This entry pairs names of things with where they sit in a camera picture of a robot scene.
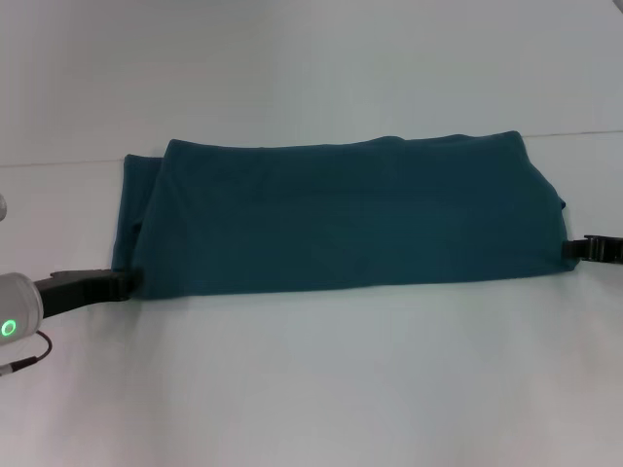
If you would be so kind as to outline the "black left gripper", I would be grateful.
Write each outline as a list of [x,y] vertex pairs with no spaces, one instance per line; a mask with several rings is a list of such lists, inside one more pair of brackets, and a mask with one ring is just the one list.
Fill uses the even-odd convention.
[[109,269],[58,271],[34,283],[47,319],[73,309],[130,300],[143,281],[141,270]]

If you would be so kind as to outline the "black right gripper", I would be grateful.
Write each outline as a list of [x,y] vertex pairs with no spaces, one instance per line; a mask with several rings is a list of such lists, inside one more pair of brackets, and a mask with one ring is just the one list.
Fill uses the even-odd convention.
[[623,238],[586,235],[583,239],[565,241],[562,256],[577,261],[623,264]]

